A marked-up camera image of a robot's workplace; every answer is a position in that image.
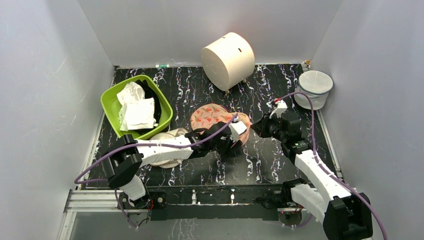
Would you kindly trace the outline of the floral mesh laundry bag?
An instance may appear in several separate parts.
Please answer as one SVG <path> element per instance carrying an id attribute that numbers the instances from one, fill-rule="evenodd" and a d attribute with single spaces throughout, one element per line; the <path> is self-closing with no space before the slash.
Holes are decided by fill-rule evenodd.
<path id="1" fill-rule="evenodd" d="M 222 105 L 210 103 L 196 109 L 190 117 L 191 129 L 209 129 L 218 122 L 228 122 L 235 114 L 247 127 L 247 131 L 239 137 L 242 145 L 245 145 L 250 136 L 251 120 L 249 116 L 242 112 L 229 112 Z"/>

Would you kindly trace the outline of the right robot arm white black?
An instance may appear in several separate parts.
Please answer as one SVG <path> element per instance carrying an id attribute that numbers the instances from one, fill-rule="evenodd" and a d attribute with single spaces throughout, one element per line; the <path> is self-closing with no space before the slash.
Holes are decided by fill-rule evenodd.
<path id="1" fill-rule="evenodd" d="M 298 178 L 283 183 L 282 202 L 288 207 L 305 207 L 321 224 L 329 240 L 363 240 L 373 236 L 369 199 L 353 194 L 318 158 L 313 144 L 304 138 L 301 120 L 295 112 L 265 114 L 251 126 L 261 138 L 275 138 L 287 157 L 301 170 L 313 187 Z"/>

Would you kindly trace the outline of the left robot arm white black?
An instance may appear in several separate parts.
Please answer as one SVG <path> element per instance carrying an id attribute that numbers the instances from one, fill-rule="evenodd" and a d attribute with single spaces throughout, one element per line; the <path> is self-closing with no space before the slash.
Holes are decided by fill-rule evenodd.
<path id="1" fill-rule="evenodd" d="M 136 140 L 125 135 L 123 146 L 109 148 L 103 155 L 101 165 L 107 186 L 121 190 L 135 207 L 144 208 L 151 195 L 136 175 L 138 169 L 168 160 L 201 158 L 210 152 L 229 154 L 242 145 L 239 138 L 247 130 L 242 121 L 232 120 L 166 139 Z"/>

